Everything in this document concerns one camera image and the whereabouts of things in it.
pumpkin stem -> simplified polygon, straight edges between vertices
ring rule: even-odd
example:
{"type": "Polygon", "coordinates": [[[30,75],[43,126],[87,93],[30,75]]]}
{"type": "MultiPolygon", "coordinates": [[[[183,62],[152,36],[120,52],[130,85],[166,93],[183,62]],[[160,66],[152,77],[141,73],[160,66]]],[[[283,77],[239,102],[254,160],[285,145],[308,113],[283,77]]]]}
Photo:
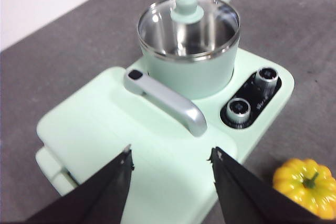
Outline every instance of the pumpkin stem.
{"type": "Polygon", "coordinates": [[[317,178],[317,176],[319,175],[318,172],[315,172],[314,176],[311,179],[306,178],[303,181],[303,185],[305,188],[314,188],[315,187],[315,179],[317,178]]]}

lid knob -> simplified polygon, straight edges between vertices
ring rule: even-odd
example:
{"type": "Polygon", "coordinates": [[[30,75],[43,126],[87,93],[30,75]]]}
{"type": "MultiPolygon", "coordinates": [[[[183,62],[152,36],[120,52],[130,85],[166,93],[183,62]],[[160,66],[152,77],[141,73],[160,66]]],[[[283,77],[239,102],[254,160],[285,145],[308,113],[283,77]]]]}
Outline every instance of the lid knob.
{"type": "Polygon", "coordinates": [[[196,23],[203,15],[204,11],[197,5],[197,0],[176,0],[176,8],[171,11],[173,21],[185,24],[196,23]]]}

yellow pumpkin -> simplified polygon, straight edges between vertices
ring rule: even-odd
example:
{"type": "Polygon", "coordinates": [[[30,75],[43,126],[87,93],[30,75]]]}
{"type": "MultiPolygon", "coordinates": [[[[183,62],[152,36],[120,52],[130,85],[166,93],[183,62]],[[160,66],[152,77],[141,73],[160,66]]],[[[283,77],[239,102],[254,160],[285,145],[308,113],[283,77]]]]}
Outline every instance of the yellow pumpkin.
{"type": "Polygon", "coordinates": [[[286,161],[274,173],[273,187],[322,219],[336,218],[336,180],[312,159],[286,161]]]}

green pot exterior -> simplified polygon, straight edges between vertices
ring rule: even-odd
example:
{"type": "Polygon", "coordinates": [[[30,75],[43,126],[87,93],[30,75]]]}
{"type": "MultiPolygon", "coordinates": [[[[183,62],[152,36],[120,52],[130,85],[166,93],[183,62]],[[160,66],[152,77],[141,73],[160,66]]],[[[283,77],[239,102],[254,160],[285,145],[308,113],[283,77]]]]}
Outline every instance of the green pot exterior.
{"type": "Polygon", "coordinates": [[[151,77],[189,99],[199,99],[223,89],[234,70],[239,39],[222,55],[194,62],[164,60],[141,46],[151,77]]]}

metal rim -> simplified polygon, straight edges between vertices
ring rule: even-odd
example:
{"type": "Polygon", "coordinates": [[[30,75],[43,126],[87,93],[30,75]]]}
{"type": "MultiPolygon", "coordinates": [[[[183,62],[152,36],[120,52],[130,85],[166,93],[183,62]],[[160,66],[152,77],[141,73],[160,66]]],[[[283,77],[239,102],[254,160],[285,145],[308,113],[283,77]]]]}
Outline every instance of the metal rim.
{"type": "Polygon", "coordinates": [[[186,55],[186,56],[177,56],[174,54],[163,54],[162,52],[157,51],[154,47],[151,47],[150,45],[148,45],[140,36],[140,31],[139,31],[139,25],[142,21],[142,19],[144,18],[144,16],[150,11],[152,10],[156,5],[164,3],[166,1],[171,1],[171,0],[161,0],[159,2],[155,2],[153,4],[151,4],[140,16],[140,19],[138,21],[137,24],[137,34],[138,34],[138,38],[140,41],[140,46],[144,47],[145,49],[153,52],[153,54],[163,60],[168,60],[168,61],[178,61],[178,62],[195,62],[195,61],[201,61],[201,60],[208,60],[208,59],[214,59],[218,56],[220,56],[221,54],[223,54],[224,52],[228,51],[238,40],[239,40],[239,35],[240,35],[240,16],[237,12],[236,9],[234,9],[230,4],[221,1],[221,0],[212,0],[214,3],[222,3],[225,4],[227,6],[229,6],[230,8],[232,8],[232,10],[236,13],[237,15],[237,23],[238,23],[238,27],[237,30],[235,31],[235,34],[232,36],[232,38],[230,40],[228,40],[227,42],[225,42],[223,45],[221,45],[220,47],[215,48],[214,50],[211,51],[206,51],[206,52],[200,52],[198,54],[192,54],[192,55],[186,55]]]}

